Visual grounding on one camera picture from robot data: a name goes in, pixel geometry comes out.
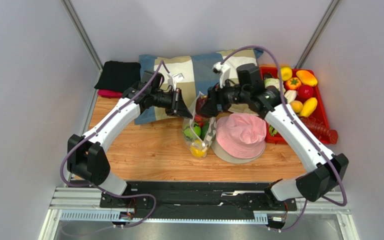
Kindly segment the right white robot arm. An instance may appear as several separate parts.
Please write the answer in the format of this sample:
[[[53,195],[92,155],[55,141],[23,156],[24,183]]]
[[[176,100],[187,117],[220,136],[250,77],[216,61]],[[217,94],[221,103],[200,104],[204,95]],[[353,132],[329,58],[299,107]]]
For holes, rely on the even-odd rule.
[[[212,71],[219,76],[219,82],[208,89],[207,101],[200,109],[205,116],[216,117],[218,106],[227,110],[232,104],[246,104],[253,112],[274,127],[299,157],[306,173],[288,180],[278,180],[265,189],[271,201],[305,198],[315,202],[319,198],[328,200],[326,193],[340,187],[345,206],[347,196],[343,177],[349,165],[343,154],[334,154],[322,144],[305,126],[287,104],[281,89],[265,87],[260,69],[253,63],[237,67],[239,83],[229,79],[231,68],[217,62]]]

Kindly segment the green avocado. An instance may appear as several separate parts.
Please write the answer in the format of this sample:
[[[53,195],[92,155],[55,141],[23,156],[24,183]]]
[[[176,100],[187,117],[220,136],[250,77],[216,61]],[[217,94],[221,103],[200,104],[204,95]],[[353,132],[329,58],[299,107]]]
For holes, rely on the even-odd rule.
[[[209,127],[210,127],[210,122],[209,122],[209,121],[206,122],[206,123],[202,126],[202,128],[201,128],[201,134],[200,134],[200,138],[201,138],[202,140],[206,137],[207,132],[208,132],[208,130],[209,130]]]

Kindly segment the red apple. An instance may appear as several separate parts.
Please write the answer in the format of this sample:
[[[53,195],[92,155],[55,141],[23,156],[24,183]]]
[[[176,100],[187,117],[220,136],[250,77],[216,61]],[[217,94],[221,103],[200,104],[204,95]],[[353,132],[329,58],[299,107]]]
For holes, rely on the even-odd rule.
[[[200,127],[200,128],[202,128],[205,124],[206,124],[206,122],[207,122],[207,120],[205,119],[205,118],[203,118],[202,116],[200,116],[200,115],[195,115],[194,116],[194,122]]]

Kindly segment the purple onion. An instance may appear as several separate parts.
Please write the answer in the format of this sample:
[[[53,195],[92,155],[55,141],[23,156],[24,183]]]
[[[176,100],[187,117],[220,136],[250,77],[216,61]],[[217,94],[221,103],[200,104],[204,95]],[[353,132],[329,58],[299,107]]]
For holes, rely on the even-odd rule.
[[[199,114],[201,112],[202,107],[205,105],[205,103],[208,100],[207,95],[201,95],[197,98],[196,103],[195,103],[195,112]]]

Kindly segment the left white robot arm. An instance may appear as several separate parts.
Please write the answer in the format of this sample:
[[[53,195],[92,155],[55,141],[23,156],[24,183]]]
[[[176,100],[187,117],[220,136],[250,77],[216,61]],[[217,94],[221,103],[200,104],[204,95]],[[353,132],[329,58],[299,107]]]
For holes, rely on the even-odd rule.
[[[106,152],[118,135],[146,109],[163,108],[169,117],[192,119],[182,91],[177,83],[182,73],[168,75],[168,90],[161,89],[164,75],[147,70],[140,81],[125,90],[115,107],[92,129],[82,136],[72,135],[68,140],[68,153],[62,166],[103,192],[116,197],[128,187],[125,180],[111,171]]]

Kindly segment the green watermelon ball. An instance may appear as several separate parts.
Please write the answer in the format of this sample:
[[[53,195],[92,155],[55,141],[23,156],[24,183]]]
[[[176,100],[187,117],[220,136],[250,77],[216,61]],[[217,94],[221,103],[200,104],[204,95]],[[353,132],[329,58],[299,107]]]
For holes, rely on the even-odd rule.
[[[193,123],[192,127],[190,127],[189,125],[185,126],[183,128],[183,136],[186,138],[186,139],[189,139],[189,140],[193,140],[195,138],[195,136],[198,136],[200,137],[201,135],[201,127],[199,127],[195,122]]]

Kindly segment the clear dotted zip bag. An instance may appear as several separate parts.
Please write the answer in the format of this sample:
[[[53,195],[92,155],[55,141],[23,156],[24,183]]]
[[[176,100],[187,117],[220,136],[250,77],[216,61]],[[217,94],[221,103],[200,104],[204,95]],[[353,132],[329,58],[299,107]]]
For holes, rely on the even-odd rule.
[[[215,117],[203,117],[196,111],[206,95],[199,92],[188,110],[192,113],[191,119],[185,119],[182,125],[182,135],[186,146],[195,158],[205,158],[217,132]]]

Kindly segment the yellow apple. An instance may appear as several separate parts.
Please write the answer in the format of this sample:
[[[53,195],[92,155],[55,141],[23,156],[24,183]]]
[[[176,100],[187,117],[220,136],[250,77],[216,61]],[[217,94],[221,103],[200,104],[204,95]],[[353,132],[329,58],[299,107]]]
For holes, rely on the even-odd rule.
[[[197,139],[191,143],[189,150],[194,157],[203,158],[207,154],[208,147],[201,140]]]

